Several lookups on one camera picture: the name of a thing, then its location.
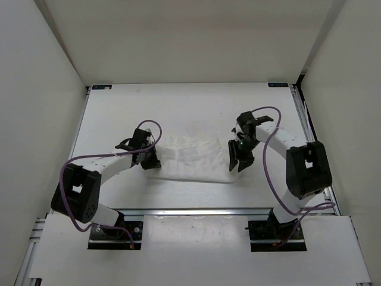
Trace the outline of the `white skirt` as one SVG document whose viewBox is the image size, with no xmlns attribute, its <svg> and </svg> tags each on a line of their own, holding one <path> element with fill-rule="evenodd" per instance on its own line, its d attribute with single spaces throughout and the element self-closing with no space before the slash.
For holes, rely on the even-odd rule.
<svg viewBox="0 0 381 286">
<path fill-rule="evenodd" d="M 231 184 L 238 174 L 229 171 L 229 153 L 220 141 L 167 136 L 156 145 L 161 168 L 146 171 L 151 179 Z"/>
</svg>

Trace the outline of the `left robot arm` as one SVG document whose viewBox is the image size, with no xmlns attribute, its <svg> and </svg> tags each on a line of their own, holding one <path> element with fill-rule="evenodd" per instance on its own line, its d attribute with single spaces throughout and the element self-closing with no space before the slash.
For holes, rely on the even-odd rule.
<svg viewBox="0 0 381 286">
<path fill-rule="evenodd" d="M 51 209 L 69 217 L 80 232 L 92 227 L 111 238 L 131 237 L 123 214 L 99 203 L 101 186 L 119 173 L 140 165 L 143 170 L 159 169 L 155 145 L 163 132 L 154 138 L 150 129 L 136 128 L 131 138 L 122 140 L 112 152 L 77 156 L 61 168 Z"/>
</svg>

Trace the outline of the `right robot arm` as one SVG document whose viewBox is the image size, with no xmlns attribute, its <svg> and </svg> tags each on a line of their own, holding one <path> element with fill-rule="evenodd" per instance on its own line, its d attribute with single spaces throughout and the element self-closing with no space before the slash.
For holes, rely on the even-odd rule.
<svg viewBox="0 0 381 286">
<path fill-rule="evenodd" d="M 236 119 L 232 129 L 235 137 L 228 142 L 229 170 L 242 172 L 254 163 L 254 148 L 262 143 L 263 154 L 271 148 L 286 161 L 286 186 L 283 196 L 276 192 L 278 202 L 268 215 L 268 233 L 281 238 L 289 224 L 302 215 L 331 208 L 331 203 L 313 207 L 307 204 L 332 184 L 332 174 L 324 145 L 319 141 L 307 142 L 279 127 L 269 116 L 254 117 L 246 111 Z"/>
</svg>

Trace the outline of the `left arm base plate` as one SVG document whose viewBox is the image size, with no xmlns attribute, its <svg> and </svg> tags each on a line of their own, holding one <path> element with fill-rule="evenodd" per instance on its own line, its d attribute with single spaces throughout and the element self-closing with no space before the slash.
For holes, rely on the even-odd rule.
<svg viewBox="0 0 381 286">
<path fill-rule="evenodd" d="M 128 235 L 122 229 L 110 229 L 92 227 L 88 240 L 88 250 L 133 250 L 138 251 L 142 247 L 143 217 L 121 216 L 117 226 L 126 229 Z"/>
</svg>

